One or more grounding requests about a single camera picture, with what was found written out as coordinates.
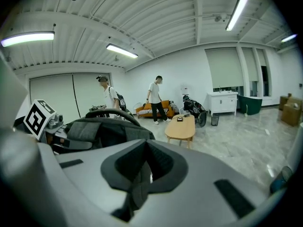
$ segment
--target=marble floor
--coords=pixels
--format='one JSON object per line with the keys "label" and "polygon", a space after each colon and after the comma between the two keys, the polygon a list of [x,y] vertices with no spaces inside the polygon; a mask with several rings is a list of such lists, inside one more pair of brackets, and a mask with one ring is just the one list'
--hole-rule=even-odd
{"label": "marble floor", "polygon": [[[218,126],[214,127],[208,115],[203,128],[196,124],[191,148],[221,159],[269,193],[270,183],[286,165],[288,151],[298,130],[280,121],[280,117],[278,108],[263,108],[260,113],[248,117],[241,113],[236,116],[222,113]],[[167,122],[158,120],[159,125],[155,125],[152,118],[138,121],[152,131],[157,140],[167,142],[164,133]],[[170,142],[180,147],[187,145],[186,141],[181,144],[179,140]]]}

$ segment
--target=fluorescent light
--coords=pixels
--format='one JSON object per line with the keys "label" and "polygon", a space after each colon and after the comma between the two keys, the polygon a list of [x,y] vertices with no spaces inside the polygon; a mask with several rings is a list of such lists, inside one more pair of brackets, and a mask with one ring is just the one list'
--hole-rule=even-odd
{"label": "fluorescent light", "polygon": [[226,26],[226,31],[231,31],[234,25],[236,24],[238,18],[240,17],[245,5],[247,3],[247,0],[237,0],[237,4],[232,12],[232,16]]}
{"label": "fluorescent light", "polygon": [[115,52],[121,53],[123,55],[127,55],[129,57],[132,57],[132,58],[137,58],[138,57],[137,54],[132,53],[130,51],[127,51],[127,50],[125,50],[125,49],[123,49],[119,46],[114,45],[114,44],[108,44],[106,48],[110,51],[115,51]]}
{"label": "fluorescent light", "polygon": [[296,37],[297,37],[297,35],[291,35],[291,36],[288,36],[288,37],[284,38],[283,40],[281,40],[281,42],[284,43],[284,42],[292,40],[293,38],[296,38]]}
{"label": "fluorescent light", "polygon": [[38,40],[53,40],[55,35],[54,31],[42,31],[42,32],[30,32],[19,35],[14,35],[8,38],[5,38],[1,41],[3,47],[7,47],[14,44],[29,42],[29,41],[38,41]]}

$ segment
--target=person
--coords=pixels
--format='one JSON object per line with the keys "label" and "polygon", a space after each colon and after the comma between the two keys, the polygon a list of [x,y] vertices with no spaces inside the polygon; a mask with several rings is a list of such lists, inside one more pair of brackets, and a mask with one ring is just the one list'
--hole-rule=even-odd
{"label": "person", "polygon": [[162,84],[162,76],[157,76],[156,80],[150,84],[146,98],[146,103],[151,103],[152,117],[155,124],[159,124],[157,119],[157,109],[159,110],[159,113],[161,114],[164,121],[170,121],[162,107],[162,100],[159,96],[159,84]]}
{"label": "person", "polygon": [[[113,87],[108,86],[108,79],[107,77],[100,77],[99,78],[100,86],[104,88],[104,99],[105,99],[105,105],[101,108],[115,108],[119,109],[119,99],[117,96],[117,92]],[[110,118],[114,118],[115,116],[113,114],[109,115]]]}

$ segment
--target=oval coffee table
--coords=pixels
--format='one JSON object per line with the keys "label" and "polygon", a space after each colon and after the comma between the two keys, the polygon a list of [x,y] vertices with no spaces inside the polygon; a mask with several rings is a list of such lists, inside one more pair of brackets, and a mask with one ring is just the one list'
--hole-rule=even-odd
{"label": "oval coffee table", "polygon": [[[178,117],[182,117],[183,121],[178,122]],[[175,115],[165,129],[168,143],[170,139],[187,140],[187,148],[190,148],[190,142],[193,141],[195,132],[195,117],[191,114],[189,117],[184,117],[184,114]]]}

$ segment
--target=wall cabinet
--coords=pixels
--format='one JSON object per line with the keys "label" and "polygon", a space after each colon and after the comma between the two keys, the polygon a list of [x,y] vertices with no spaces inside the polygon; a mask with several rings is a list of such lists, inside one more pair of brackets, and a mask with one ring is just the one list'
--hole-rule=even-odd
{"label": "wall cabinet", "polygon": [[234,112],[237,110],[237,92],[212,92],[208,93],[211,114]]}

